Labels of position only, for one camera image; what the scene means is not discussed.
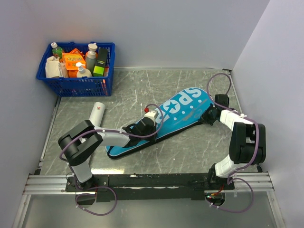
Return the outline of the blue racket cover bag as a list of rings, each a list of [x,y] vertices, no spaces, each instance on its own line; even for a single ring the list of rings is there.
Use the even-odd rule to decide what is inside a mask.
[[[155,109],[158,112],[156,118],[158,132],[154,141],[143,139],[137,145],[128,148],[108,146],[107,155],[111,159],[118,159],[201,124],[200,117],[211,105],[213,102],[206,91],[196,87],[186,88],[161,104],[160,108]]]

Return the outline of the white shuttlecock tube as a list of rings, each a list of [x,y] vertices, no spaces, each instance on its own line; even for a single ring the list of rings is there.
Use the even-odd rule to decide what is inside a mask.
[[[101,102],[95,102],[91,111],[89,121],[97,127],[101,126],[102,118],[105,112],[105,105]]]

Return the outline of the blue plastic basket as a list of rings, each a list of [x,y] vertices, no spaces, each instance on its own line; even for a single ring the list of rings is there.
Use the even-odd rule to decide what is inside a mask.
[[[106,66],[108,76],[90,78],[47,78],[45,65],[48,57],[53,56],[52,47],[48,44],[40,61],[36,79],[43,81],[56,95],[60,97],[110,96],[114,78],[115,44],[113,42],[98,42],[98,47],[108,50]]]

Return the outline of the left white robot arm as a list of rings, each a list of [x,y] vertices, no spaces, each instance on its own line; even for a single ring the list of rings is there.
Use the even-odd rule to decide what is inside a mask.
[[[142,140],[155,140],[158,130],[157,123],[148,117],[119,130],[100,128],[84,120],[59,138],[60,159],[74,173],[76,187],[88,191],[96,186],[96,181],[87,159],[99,146],[133,147]]]

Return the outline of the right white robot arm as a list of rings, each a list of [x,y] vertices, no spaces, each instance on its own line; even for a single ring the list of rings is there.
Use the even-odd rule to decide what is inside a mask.
[[[228,95],[215,95],[199,121],[209,125],[218,121],[232,132],[228,155],[209,169],[207,183],[212,189],[220,188],[236,172],[265,161],[266,127],[229,108]]]

